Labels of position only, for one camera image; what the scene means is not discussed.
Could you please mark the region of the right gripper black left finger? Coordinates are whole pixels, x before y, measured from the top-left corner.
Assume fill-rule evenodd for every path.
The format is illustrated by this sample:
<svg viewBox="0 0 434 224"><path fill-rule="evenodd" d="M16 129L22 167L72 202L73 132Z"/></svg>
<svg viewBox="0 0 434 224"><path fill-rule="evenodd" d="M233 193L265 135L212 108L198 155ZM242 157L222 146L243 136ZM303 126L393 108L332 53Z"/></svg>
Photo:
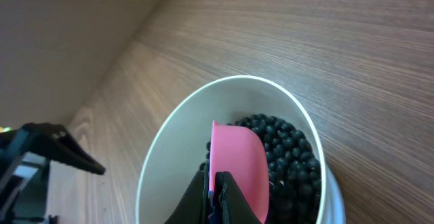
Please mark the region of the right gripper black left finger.
<svg viewBox="0 0 434 224"><path fill-rule="evenodd" d="M208 171L198 170L165 224L206 224L208 222L208 190Z"/></svg>

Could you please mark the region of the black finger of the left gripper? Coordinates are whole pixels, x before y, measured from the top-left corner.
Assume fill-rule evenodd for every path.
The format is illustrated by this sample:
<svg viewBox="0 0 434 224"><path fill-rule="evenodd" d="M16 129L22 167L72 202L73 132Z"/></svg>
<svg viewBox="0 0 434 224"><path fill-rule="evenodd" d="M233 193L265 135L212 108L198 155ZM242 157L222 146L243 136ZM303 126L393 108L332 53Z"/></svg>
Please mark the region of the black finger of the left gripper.
<svg viewBox="0 0 434 224"><path fill-rule="evenodd" d="M103 175L106 171L61 124L28 123L21 127L20 132L24 133L25 151L92 174Z"/></svg>

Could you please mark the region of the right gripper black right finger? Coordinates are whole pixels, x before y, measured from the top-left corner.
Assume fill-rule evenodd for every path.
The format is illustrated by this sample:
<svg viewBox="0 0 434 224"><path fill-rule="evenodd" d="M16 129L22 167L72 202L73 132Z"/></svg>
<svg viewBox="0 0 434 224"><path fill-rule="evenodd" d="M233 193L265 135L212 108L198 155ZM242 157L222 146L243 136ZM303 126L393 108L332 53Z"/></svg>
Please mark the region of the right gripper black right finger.
<svg viewBox="0 0 434 224"><path fill-rule="evenodd" d="M261 224L230 172L217 172L213 224Z"/></svg>

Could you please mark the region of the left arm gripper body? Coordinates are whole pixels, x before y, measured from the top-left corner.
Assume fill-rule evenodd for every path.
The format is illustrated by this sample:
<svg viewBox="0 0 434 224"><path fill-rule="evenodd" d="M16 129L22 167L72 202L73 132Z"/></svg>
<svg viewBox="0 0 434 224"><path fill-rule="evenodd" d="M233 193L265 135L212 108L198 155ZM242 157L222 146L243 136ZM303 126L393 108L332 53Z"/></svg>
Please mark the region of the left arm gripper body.
<svg viewBox="0 0 434 224"><path fill-rule="evenodd" d="M14 212L23 187L31 179L16 174L16 169L22 164L24 155L31 151L31 147L42 135L42 132L25 129L1 133L1 224L13 224L16 221L43 224L58 222L57 216L19 217Z"/></svg>

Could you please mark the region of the pink scoop with blue handle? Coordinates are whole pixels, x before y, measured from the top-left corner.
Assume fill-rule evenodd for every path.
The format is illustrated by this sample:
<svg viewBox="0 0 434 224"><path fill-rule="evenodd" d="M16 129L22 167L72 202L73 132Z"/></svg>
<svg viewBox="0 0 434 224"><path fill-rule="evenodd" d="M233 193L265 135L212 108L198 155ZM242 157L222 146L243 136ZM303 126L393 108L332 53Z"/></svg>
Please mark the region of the pink scoop with blue handle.
<svg viewBox="0 0 434 224"><path fill-rule="evenodd" d="M253 215L264 223L269 211L269 169L258 135L242 126L213 122L210 180L217 172L230 172Z"/></svg>

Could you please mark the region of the white bowl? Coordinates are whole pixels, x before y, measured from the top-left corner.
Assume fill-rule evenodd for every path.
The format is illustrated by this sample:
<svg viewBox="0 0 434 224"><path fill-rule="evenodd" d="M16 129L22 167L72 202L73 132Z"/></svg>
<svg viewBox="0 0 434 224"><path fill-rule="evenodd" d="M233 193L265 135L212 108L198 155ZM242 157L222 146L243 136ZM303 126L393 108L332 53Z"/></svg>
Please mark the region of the white bowl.
<svg viewBox="0 0 434 224"><path fill-rule="evenodd" d="M300 102L265 78L237 75L208 83L169 115L147 153L136 198L137 223L163 223L174 211L200 163L212 122L223 124L255 113L274 115L302 130L321 163L318 223L328 222L328 167L316 128Z"/></svg>

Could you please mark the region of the black beans in bowl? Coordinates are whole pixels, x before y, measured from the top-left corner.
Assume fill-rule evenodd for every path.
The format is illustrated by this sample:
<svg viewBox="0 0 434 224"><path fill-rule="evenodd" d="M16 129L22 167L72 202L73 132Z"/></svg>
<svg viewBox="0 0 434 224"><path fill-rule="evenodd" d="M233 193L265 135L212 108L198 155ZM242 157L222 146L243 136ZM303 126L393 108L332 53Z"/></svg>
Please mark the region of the black beans in bowl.
<svg viewBox="0 0 434 224"><path fill-rule="evenodd" d="M321 163L303 131L275 116L253 114L228 126L255 132L262 142L269 169L269 211L264 223L315 223L321 200ZM201 170L209 176L208 222L213 223L215 180L210 180L210 147Z"/></svg>

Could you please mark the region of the white digital kitchen scale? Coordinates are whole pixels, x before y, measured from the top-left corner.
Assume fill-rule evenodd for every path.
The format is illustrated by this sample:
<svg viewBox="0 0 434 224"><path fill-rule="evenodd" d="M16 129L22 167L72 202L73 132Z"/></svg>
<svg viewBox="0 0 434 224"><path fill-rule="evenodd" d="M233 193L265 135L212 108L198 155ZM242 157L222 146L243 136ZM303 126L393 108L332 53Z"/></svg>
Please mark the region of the white digital kitchen scale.
<svg viewBox="0 0 434 224"><path fill-rule="evenodd" d="M328 189L321 224L346 224L346 213L342 193L336 177L327 167Z"/></svg>

